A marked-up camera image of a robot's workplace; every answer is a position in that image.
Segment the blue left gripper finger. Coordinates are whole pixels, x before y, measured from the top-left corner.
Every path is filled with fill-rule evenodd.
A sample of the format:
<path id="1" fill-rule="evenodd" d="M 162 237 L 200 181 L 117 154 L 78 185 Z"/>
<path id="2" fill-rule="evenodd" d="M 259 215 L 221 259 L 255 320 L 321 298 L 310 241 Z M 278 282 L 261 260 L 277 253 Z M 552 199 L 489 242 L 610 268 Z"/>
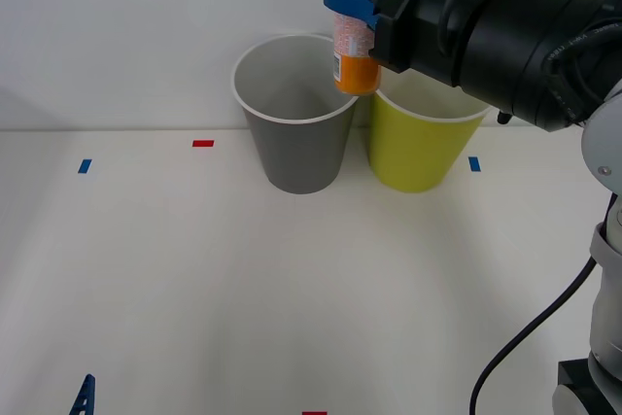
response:
<path id="1" fill-rule="evenodd" d="M 69 415 L 93 415 L 95 405 L 95 378 L 87 374 L 72 404 Z"/>

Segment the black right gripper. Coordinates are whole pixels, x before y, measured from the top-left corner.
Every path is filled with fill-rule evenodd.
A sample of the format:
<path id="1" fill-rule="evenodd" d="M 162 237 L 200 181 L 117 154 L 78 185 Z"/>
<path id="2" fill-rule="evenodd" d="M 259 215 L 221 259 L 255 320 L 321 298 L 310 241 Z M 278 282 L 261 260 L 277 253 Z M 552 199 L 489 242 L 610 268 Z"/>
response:
<path id="1" fill-rule="evenodd" d="M 412 69 L 448 86 L 489 0 L 323 0 L 330 11 L 374 30 L 370 55 L 396 73 Z"/>

